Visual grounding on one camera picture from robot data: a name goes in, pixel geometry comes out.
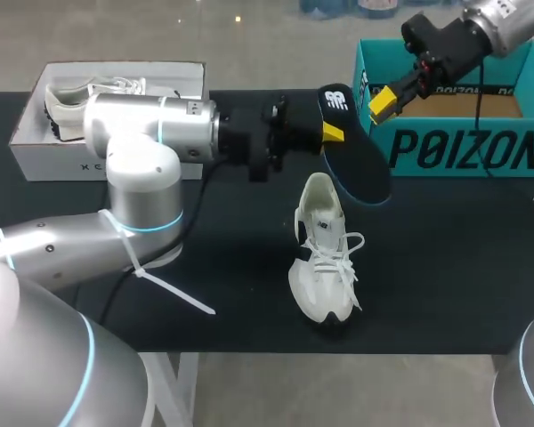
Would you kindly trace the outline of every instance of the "shoe lace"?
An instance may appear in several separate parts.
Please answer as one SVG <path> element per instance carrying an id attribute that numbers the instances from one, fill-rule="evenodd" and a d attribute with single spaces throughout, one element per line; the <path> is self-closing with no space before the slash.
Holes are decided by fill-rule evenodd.
<path id="1" fill-rule="evenodd" d="M 349 256 L 352 252 L 363 247 L 366 243 L 366 239 L 361 233 L 344 233 L 340 238 L 341 244 L 342 239 L 345 238 L 359 238 L 360 242 L 355 247 L 352 247 L 345 252 L 316 247 L 309 238 L 306 240 L 306 246 L 311 249 L 314 255 L 314 272 L 321 273 L 330 271 L 340 274 L 340 279 L 342 279 L 346 294 L 352 300 L 354 305 L 361 309 L 358 298 L 356 298 L 356 294 L 354 293 L 353 286 L 353 282 L 358 281 L 358 278 L 356 277 L 356 272 L 354 271 Z"/>
<path id="2" fill-rule="evenodd" d="M 91 96 L 95 89 L 104 89 L 112 93 L 123 93 L 126 95 L 144 95 L 146 92 L 146 79 L 141 77 L 136 80 L 133 78 L 114 77 L 115 84 L 113 85 L 99 85 L 91 83 L 87 86 L 89 95 Z"/>

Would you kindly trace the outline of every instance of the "shoe sole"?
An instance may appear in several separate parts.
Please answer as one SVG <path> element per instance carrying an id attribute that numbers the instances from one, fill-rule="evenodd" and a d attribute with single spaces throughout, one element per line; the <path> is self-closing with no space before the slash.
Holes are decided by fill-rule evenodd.
<path id="1" fill-rule="evenodd" d="M 71 140 L 63 140 L 61 138 L 60 126 L 53 121 L 52 116 L 50 116 L 50 112 L 47 110 L 47 107 L 45 106 L 45 104 L 44 104 L 44 113 L 47 116 L 47 119 L 50 121 L 50 126 L 52 128 L 53 136 L 55 136 L 56 140 L 59 140 L 61 142 L 73 142 L 73 141 L 81 141 L 84 139 L 84 137 L 81 137 L 81 138 L 73 138 Z"/>

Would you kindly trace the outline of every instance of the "black table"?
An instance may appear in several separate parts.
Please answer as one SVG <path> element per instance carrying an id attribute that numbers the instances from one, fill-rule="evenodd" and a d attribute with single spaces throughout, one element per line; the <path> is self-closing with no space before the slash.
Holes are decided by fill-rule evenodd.
<path id="1" fill-rule="evenodd" d="M 317 116 L 314 91 L 287 93 L 294 120 Z M 273 94 L 211 96 L 220 109 L 259 110 Z M 0 227 L 99 209 L 101 182 L 24 180 L 7 144 L 27 98 L 0 93 Z M 248 182 L 244 168 L 220 170 L 182 256 L 158 270 L 216 316 L 133 278 L 107 328 L 143 351 L 499 354 L 534 318 L 534 180 L 397 178 L 381 207 L 342 197 L 347 229 L 367 239 L 352 257 L 364 311 L 340 335 L 323 335 L 304 320 L 287 271 L 294 210 L 309 174 L 325 166 L 300 154 L 285 163 L 266 184 Z M 187 214 L 199 185 L 185 183 Z M 97 319 L 115 277 L 82 284 L 78 308 Z"/>

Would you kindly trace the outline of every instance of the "gray floor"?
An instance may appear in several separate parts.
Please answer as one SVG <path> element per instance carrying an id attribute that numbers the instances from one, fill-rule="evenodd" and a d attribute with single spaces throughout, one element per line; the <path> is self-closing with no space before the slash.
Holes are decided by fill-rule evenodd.
<path id="1" fill-rule="evenodd" d="M 212 89 L 350 83 L 357 41 L 419 12 L 316 22 L 297 2 L 0 0 L 0 91 L 31 89 L 54 60 L 203 60 Z M 458 10 L 426 13 L 444 25 Z M 484 427 L 492 378 L 489 356 L 208 354 L 196 426 Z"/>

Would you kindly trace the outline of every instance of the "cable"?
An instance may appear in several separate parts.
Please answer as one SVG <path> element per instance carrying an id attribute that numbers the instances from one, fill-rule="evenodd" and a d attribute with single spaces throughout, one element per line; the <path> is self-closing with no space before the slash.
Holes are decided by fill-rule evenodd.
<path id="1" fill-rule="evenodd" d="M 484 62 L 481 62 L 481 65 L 479 65 L 479 93 L 477 94 L 477 104 L 474 109 L 474 130 L 476 132 L 480 131 L 479 121 L 481 118 L 481 103 L 482 103 L 483 88 L 484 88 Z M 479 156 L 479 159 L 481 160 L 482 169 L 484 170 L 484 172 L 487 174 L 489 178 L 491 178 L 498 185 L 501 185 L 507 191 L 512 191 L 516 196 L 520 196 L 525 201 L 532 203 L 532 196 L 529 196 L 523 190 L 516 188 L 513 184 L 509 182 L 501 181 L 499 178 L 496 178 L 495 175 L 492 174 L 492 172 L 489 170 L 489 168 L 486 165 L 484 157 L 482 156 L 481 146 L 477 147 L 477 155 Z"/>
<path id="2" fill-rule="evenodd" d="M 192 213 L 192 216 L 190 217 L 190 220 L 186 224 L 186 226 L 182 229 L 180 234 L 177 238 L 175 238 L 170 244 L 163 247 L 159 251 L 157 251 L 155 254 L 153 254 L 151 257 L 142 260 L 142 264 L 146 264 L 149 262 L 153 262 L 156 259 L 160 258 L 161 256 L 168 254 L 170 251 L 172 251 L 175 247 L 177 247 L 179 244 L 181 244 L 187 236 L 191 233 L 191 231 L 194 228 L 194 225 L 196 224 L 196 220 L 198 219 L 200 207 L 202 205 L 202 200 L 204 198 L 204 193 L 206 192 L 207 184 L 210 182 L 212 176 L 214 175 L 214 172 L 219 168 L 220 165 L 223 165 L 225 162 L 227 162 L 227 159 L 220 160 L 218 162 L 215 162 L 207 171 L 206 175 L 204 176 L 204 179 L 202 180 L 202 185 L 199 189 L 198 198 L 196 199 L 196 204 L 194 205 L 194 211 Z M 117 279 L 115 282 L 115 285 L 113 285 L 109 296 L 107 297 L 107 301 L 105 302 L 105 305 L 103 307 L 103 310 L 101 312 L 101 315 L 99 316 L 99 322 L 97 322 L 100 326 L 103 326 L 105 322 L 107 321 L 107 317 L 110 313 L 110 309 L 113 306 L 115 300 L 117 299 L 117 295 L 119 291 L 122 289 L 123 285 L 125 284 L 126 280 L 131 277 L 131 275 L 134 272 L 134 267 L 129 267 L 125 270 L 125 272 Z"/>
<path id="3" fill-rule="evenodd" d="M 484 61 L 481 62 L 481 65 L 479 66 L 479 93 L 477 94 L 477 105 L 474 109 L 474 130 L 476 132 L 479 132 L 479 120 L 481 119 L 481 103 L 482 103 L 482 90 L 484 88 Z M 477 154 L 479 155 L 479 159 L 481 160 L 482 169 L 484 169 L 484 172 L 489 176 L 489 178 L 494 178 L 494 175 L 487 167 L 484 157 L 481 153 L 481 146 L 477 147 Z"/>

